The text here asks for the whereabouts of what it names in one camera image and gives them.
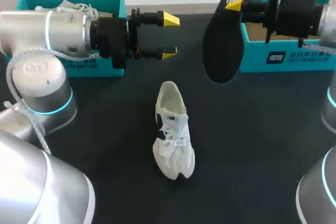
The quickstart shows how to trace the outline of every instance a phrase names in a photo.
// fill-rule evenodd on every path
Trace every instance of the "black insole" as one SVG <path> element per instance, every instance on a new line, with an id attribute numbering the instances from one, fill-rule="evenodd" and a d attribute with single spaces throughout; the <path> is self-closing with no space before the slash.
<path id="1" fill-rule="evenodd" d="M 203 64 L 209 78 L 229 82 L 239 69 L 244 54 L 240 12 L 226 10 L 234 0 L 220 0 L 203 37 Z"/>

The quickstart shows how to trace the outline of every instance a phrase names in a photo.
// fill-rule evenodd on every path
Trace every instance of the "end effector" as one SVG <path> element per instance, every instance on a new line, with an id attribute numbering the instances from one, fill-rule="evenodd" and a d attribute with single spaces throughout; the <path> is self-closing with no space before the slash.
<path id="1" fill-rule="evenodd" d="M 336 0 L 318 4 L 317 0 L 236 0 L 227 10 L 242 12 L 241 22 L 262 23 L 267 28 L 265 42 L 273 32 L 298 37 L 299 47 L 309 35 L 319 36 L 320 46 L 336 47 Z"/>

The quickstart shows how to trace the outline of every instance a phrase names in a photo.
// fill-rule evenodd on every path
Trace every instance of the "shoe insole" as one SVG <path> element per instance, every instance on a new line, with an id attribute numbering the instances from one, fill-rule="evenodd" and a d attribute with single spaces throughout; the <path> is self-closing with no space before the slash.
<path id="1" fill-rule="evenodd" d="M 203 37 L 204 68 L 208 77 L 217 83 L 226 83 L 233 78 L 244 54 L 241 13 L 225 9 L 232 1 L 220 0 Z"/>
<path id="2" fill-rule="evenodd" d="M 169 92 L 162 97 L 161 107 L 175 114 L 183 114 L 179 98 L 180 96 L 175 90 L 169 90 Z"/>

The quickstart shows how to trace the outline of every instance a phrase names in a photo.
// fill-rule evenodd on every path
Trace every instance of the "robotic arm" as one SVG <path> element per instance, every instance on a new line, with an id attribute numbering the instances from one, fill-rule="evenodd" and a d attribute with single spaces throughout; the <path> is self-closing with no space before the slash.
<path id="1" fill-rule="evenodd" d="M 243 12 L 242 22 L 262 23 L 270 35 L 298 37 L 298 46 L 336 54 L 336 1 L 319 5 L 317 0 L 237 0 L 226 10 Z M 304 42 L 309 35 L 319 36 L 319 46 Z M 336 78 L 334 77 L 322 110 L 322 120 L 336 133 Z M 301 179 L 296 192 L 296 207 L 302 224 L 336 223 L 336 148 L 312 167 Z"/>
<path id="2" fill-rule="evenodd" d="M 79 170 L 50 155 L 47 133 L 67 125 L 77 106 L 64 66 L 57 58 L 111 58 L 125 68 L 127 58 L 165 59 L 177 48 L 143 51 L 141 24 L 178 26 L 166 12 L 128 18 L 99 17 L 80 12 L 0 12 L 0 52 L 11 55 L 6 78 L 17 103 L 0 112 L 0 222 L 15 224 L 91 224 L 95 192 Z M 32 146 L 40 139 L 44 152 Z"/>
<path id="3" fill-rule="evenodd" d="M 176 47 L 141 50 L 137 33 L 141 24 L 179 26 L 180 20 L 164 11 L 141 13 L 139 9 L 132 10 L 128 18 L 99 17 L 94 21 L 82 12 L 0 12 L 0 52 L 18 58 L 9 63 L 9 88 L 18 91 L 20 97 L 15 99 L 22 98 L 28 107 L 24 111 L 18 103 L 7 105 L 10 108 L 0 112 L 0 129 L 33 141 L 36 133 L 28 113 L 42 135 L 67 125 L 75 117 L 74 94 L 65 69 L 55 56 L 67 56 L 69 60 L 111 58 L 115 69 L 124 69 L 128 58 L 162 60 L 177 53 Z M 99 54 L 92 55 L 93 50 Z"/>

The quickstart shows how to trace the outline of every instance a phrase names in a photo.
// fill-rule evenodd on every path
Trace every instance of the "shoe tongue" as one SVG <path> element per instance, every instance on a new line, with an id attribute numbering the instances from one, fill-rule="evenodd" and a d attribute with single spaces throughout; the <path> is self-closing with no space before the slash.
<path id="1" fill-rule="evenodd" d="M 165 109 L 161 109 L 160 115 L 164 125 L 168 126 L 171 130 L 180 132 L 184 129 L 188 122 L 188 115 L 185 114 L 175 114 L 169 112 Z"/>

